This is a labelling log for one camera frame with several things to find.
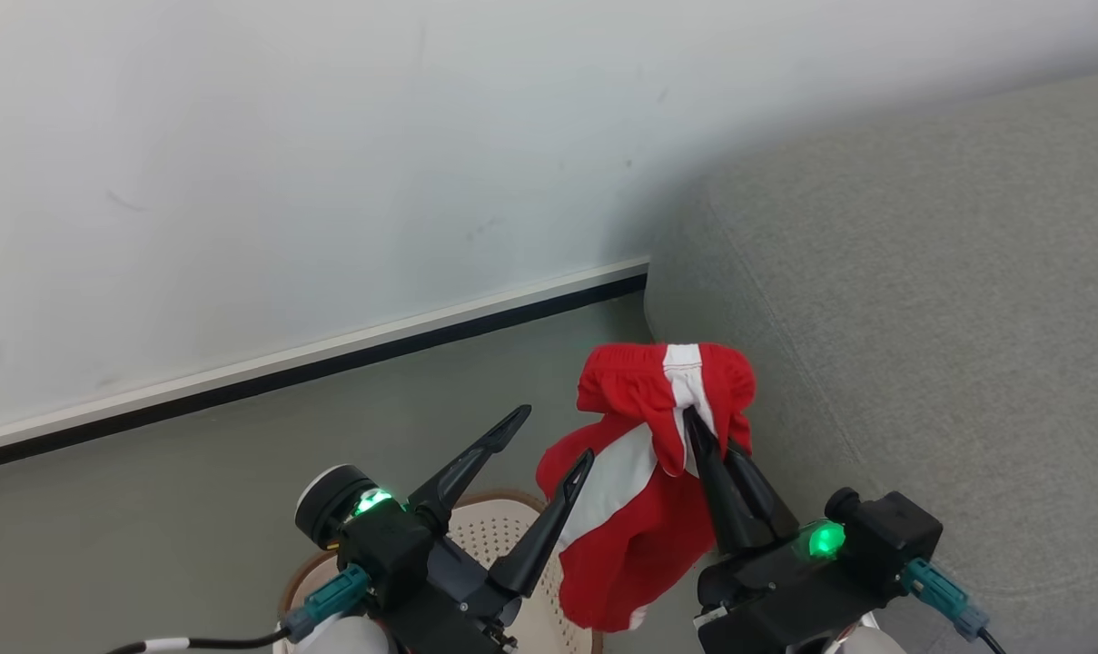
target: black baseboard strip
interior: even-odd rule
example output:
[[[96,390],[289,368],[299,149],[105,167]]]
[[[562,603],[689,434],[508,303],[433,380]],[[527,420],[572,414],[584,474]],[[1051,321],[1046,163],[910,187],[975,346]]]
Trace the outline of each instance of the black baseboard strip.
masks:
[[[315,361],[315,363],[307,363],[290,370],[282,370],[282,372],[272,372],[270,375],[254,377],[254,380],[237,382],[236,384],[229,384],[221,388],[202,391],[202,393],[195,393],[188,397],[175,398],[175,401],[146,406],[143,409],[130,410],[127,414],[96,419],[96,421],[70,427],[67,430],[59,430],[55,431],[55,433],[37,436],[37,438],[26,441],[1,446],[0,465],[44,454],[47,451],[55,451],[68,446],[96,440],[101,438],[101,436],[116,435],[119,431],[132,430],[136,427],[159,422],[163,419],[176,418],[178,415],[192,414],[195,410],[209,409],[209,407],[239,401],[240,398],[258,396],[258,394],[301,384],[301,382],[318,380],[320,377],[334,375],[336,372],[344,372],[344,370],[379,363],[379,361],[385,361],[396,356],[404,356],[404,353],[424,351],[424,349],[449,343],[452,340],[469,339],[472,336],[486,335],[486,332],[527,323],[530,319],[562,314],[562,312],[581,308],[582,306],[591,305],[591,303],[600,303],[608,298],[617,298],[620,295],[636,293],[641,289],[645,289],[645,274],[620,279],[620,281],[578,291],[578,293],[561,295],[559,298],[549,298],[549,301],[502,311],[500,314],[469,319],[469,322],[427,331],[424,335],[392,340],[390,343],[370,347],[362,351],[344,353],[344,356],[332,357],[332,359]]]

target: baseboard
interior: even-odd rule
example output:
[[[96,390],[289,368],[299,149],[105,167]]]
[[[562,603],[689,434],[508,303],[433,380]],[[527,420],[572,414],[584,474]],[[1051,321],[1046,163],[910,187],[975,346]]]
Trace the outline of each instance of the baseboard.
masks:
[[[0,426],[0,464],[485,335],[645,287],[647,257]]]

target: wall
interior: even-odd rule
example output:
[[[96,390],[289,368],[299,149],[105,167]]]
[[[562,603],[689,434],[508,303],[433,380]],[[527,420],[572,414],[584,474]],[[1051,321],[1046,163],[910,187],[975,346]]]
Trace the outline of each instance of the wall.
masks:
[[[0,0],[0,425],[642,256],[727,149],[1094,66],[1080,0]]]

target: red and white cloth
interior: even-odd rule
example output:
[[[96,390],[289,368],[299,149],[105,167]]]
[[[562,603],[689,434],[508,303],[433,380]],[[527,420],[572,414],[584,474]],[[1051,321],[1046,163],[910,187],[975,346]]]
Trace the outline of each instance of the red and white cloth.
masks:
[[[717,345],[597,348],[576,408],[602,421],[545,452],[537,484],[551,497],[586,448],[596,460],[561,533],[560,605],[582,628],[636,629],[645,608],[714,545],[682,409],[694,406],[726,455],[727,438],[751,450],[741,410],[754,376],[741,352]]]

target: green light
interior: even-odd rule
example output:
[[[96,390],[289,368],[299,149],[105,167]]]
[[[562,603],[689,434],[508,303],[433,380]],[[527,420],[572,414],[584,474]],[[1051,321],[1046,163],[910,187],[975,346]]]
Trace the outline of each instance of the green light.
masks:
[[[374,488],[373,492],[362,493],[362,499],[359,500],[359,505],[356,506],[355,512],[350,514],[350,516],[358,516],[358,514],[362,514],[363,510],[370,509],[371,506],[378,505],[385,499],[391,499],[391,493],[385,492],[383,488]]]
[[[811,539],[807,542],[806,550],[815,559],[832,559],[847,539],[842,525],[824,520],[817,530],[811,531]]]

